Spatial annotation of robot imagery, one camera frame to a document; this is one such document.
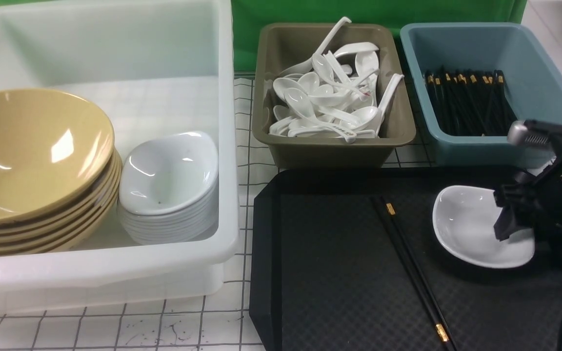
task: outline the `plastic bin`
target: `plastic bin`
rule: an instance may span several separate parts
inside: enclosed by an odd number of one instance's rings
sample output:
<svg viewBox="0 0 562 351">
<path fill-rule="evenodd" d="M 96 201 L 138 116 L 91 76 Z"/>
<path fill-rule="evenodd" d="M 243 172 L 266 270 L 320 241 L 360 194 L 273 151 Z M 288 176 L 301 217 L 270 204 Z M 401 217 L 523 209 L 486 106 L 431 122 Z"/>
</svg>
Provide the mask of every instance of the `plastic bin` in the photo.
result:
<svg viewBox="0 0 562 351">
<path fill-rule="evenodd" d="M 381 138 L 358 138 L 353 144 L 343 139 L 281 137 L 268 134 L 275 122 L 272 108 L 283 104 L 272 89 L 272 80 L 283 69 L 310 58 L 333 24 L 271 24 L 261 31 L 257 54 L 252 133 L 268 145 L 280 168 L 300 167 L 381 167 L 393 149 L 412 142 L 415 122 L 404 84 L 396 90 L 390 112 L 385 115 Z M 392 33 L 374 24 L 342 27 L 326 48 L 334 51 L 351 42 L 369 41 L 379 48 L 381 73 L 377 96 L 381 98 L 394 73 L 402 73 Z M 347 57 L 348 63 L 354 56 Z"/>
<path fill-rule="evenodd" d="M 423 74 L 448 69 L 502 69 L 506 98 L 520 120 L 562 124 L 562 76 L 526 27 L 509 23 L 409 24 L 400 32 L 404 53 L 439 165 L 511 164 L 537 168 L 552 153 L 515 147 L 506 137 L 456 137 L 437 123 Z"/>
<path fill-rule="evenodd" d="M 75 251 L 0 257 L 0 315 L 214 293 L 236 253 L 230 0 L 59 0 L 0 7 L 0 89 L 56 87 L 98 104 L 125 157 L 203 130 L 219 149 L 219 224 L 140 246 L 114 211 Z"/>
</svg>

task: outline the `chopsticks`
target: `chopsticks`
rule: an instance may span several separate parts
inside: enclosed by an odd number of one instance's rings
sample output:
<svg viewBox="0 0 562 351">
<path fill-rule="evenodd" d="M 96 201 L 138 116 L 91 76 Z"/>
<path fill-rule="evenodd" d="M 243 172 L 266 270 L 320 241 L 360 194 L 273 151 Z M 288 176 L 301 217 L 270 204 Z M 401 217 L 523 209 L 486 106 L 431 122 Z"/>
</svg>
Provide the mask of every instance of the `chopsticks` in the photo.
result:
<svg viewBox="0 0 562 351">
<path fill-rule="evenodd" d="M 413 287 L 420 296 L 422 305 L 428 314 L 433 325 L 435 325 L 435 331 L 442 345 L 447 351 L 456 351 L 455 343 L 451 338 L 451 334 L 446 325 L 446 320 L 437 305 L 437 300 L 433 295 L 433 292 L 422 273 L 422 269 L 413 254 L 413 251 L 406 240 L 402 226 L 396 216 L 396 211 L 391 203 L 386 203 L 382 196 L 371 197 L 370 201 L 383 224 L 383 227 L 389 237 L 392 240 L 394 249 L 398 254 L 407 275 L 409 276 Z"/>
</svg>

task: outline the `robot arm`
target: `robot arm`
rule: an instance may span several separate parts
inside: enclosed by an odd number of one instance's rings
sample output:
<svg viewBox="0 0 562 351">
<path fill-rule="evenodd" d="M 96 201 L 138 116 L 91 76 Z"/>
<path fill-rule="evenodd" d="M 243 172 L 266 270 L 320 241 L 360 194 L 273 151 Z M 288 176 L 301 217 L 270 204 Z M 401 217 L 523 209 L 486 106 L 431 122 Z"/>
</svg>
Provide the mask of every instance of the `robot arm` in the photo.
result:
<svg viewBox="0 0 562 351">
<path fill-rule="evenodd" d="M 494 191 L 500 217 L 493 226 L 496 238 L 533 228 L 535 235 L 562 235 L 562 126 L 535 120 L 514 122 L 509 143 L 554 151 L 556 160 L 537 177 L 522 174 L 517 184 L 502 185 Z"/>
</svg>

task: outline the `stack of yellow bowls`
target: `stack of yellow bowls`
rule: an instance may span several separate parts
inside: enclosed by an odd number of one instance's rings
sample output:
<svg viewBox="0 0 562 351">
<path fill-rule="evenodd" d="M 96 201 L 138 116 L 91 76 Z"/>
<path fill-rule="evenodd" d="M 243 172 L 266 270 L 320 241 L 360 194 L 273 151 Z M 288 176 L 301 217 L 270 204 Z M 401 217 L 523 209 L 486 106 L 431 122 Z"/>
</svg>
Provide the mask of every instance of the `stack of yellow bowls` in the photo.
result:
<svg viewBox="0 0 562 351">
<path fill-rule="evenodd" d="M 70 249 L 118 197 L 122 164 L 105 113 L 49 89 L 0 92 L 0 256 Z"/>
</svg>

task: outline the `white plastic bin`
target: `white plastic bin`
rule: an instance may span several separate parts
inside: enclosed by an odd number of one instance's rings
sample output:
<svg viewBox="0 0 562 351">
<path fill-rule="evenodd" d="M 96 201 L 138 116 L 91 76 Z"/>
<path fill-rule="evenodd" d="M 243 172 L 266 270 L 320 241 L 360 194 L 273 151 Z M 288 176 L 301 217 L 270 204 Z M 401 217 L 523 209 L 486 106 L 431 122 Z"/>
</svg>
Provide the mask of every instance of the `white plastic bin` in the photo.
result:
<svg viewBox="0 0 562 351">
<path fill-rule="evenodd" d="M 219 224 L 140 246 L 114 213 L 67 253 L 0 257 L 0 313 L 214 293 L 238 245 L 230 0 L 59 0 L 0 7 L 0 90 L 57 87 L 112 119 L 122 157 L 202 130 L 219 149 Z"/>
</svg>

